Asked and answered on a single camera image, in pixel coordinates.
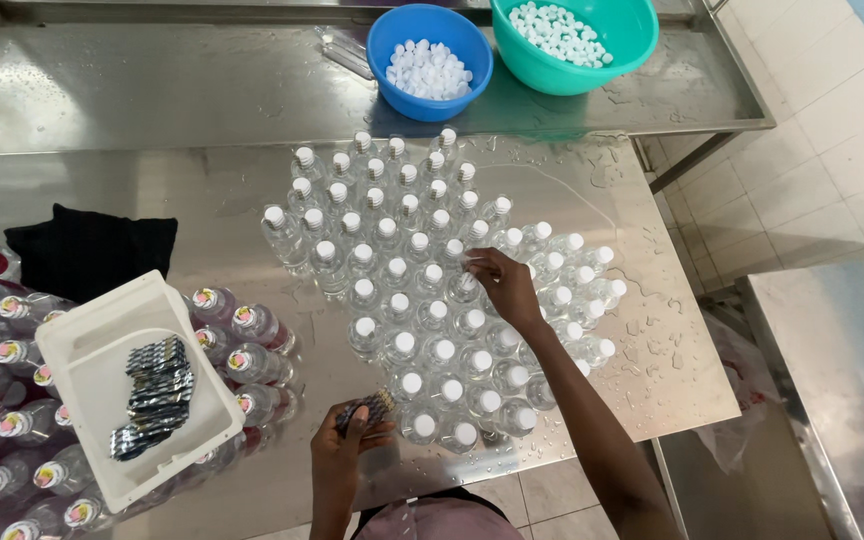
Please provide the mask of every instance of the blue plastic bowl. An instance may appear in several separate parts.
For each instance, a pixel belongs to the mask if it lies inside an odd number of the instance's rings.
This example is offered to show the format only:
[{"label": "blue plastic bowl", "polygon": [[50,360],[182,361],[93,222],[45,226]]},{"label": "blue plastic bowl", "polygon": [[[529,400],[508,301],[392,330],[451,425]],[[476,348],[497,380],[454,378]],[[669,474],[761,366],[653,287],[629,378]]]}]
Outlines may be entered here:
[{"label": "blue plastic bowl", "polygon": [[[385,68],[396,45],[425,38],[429,43],[444,43],[472,72],[471,92],[448,101],[435,101],[409,95],[385,78]],[[469,19],[445,7],[410,4],[392,9],[372,24],[366,40],[366,57],[378,92],[402,115],[421,122],[442,122],[455,117],[479,97],[492,79],[492,46]]]}]

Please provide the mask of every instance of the person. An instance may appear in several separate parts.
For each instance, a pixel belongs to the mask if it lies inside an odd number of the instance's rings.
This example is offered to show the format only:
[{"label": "person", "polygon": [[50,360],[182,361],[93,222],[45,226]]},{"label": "person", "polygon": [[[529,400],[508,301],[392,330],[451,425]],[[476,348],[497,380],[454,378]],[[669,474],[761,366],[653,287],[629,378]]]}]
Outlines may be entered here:
[{"label": "person", "polygon": [[[582,471],[619,538],[681,538],[662,486],[632,439],[582,376],[539,311],[529,268],[495,248],[466,253],[466,270],[478,279],[499,315],[521,335],[541,364],[568,429]],[[358,456],[393,444],[392,422],[366,429],[360,406],[345,437],[335,429],[345,403],[333,406],[311,442],[312,540],[341,540],[353,515]],[[354,538],[519,539],[522,536],[490,502],[463,488],[364,510]]]}]

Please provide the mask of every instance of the black cloth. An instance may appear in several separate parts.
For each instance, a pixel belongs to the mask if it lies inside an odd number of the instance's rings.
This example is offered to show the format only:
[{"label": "black cloth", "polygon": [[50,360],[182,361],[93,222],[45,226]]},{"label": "black cloth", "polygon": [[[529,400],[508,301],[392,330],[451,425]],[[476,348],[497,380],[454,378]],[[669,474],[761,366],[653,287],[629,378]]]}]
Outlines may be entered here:
[{"label": "black cloth", "polygon": [[169,273],[179,221],[52,206],[52,220],[6,228],[22,285],[84,304],[152,270]]}]

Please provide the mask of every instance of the person's hand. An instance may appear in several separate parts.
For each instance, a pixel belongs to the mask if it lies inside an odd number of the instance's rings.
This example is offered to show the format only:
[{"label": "person's hand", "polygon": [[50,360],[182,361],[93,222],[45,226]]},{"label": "person's hand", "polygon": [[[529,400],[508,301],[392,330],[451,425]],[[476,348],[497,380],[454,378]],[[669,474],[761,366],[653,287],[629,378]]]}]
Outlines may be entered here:
[{"label": "person's hand", "polygon": [[496,248],[473,249],[465,254],[468,256],[465,271],[482,284],[495,310],[514,329],[524,335],[545,322],[527,265],[515,262]]},{"label": "person's hand", "polygon": [[379,423],[366,430],[369,408],[355,410],[345,437],[335,428],[335,417],[351,401],[332,405],[312,437],[312,535],[311,538],[342,538],[353,517],[353,500],[359,480],[359,455],[366,450],[395,442],[387,434],[395,422]]}]

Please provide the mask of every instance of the person's right hand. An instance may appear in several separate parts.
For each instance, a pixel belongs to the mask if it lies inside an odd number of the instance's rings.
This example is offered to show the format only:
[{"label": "person's right hand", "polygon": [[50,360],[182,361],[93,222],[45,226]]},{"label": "person's right hand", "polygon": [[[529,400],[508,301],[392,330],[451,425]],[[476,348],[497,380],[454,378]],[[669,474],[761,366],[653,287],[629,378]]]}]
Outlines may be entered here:
[{"label": "person's right hand", "polygon": [[473,249],[465,254],[469,258],[465,271],[482,284],[495,310],[519,334],[545,323],[527,265],[496,248]]}]

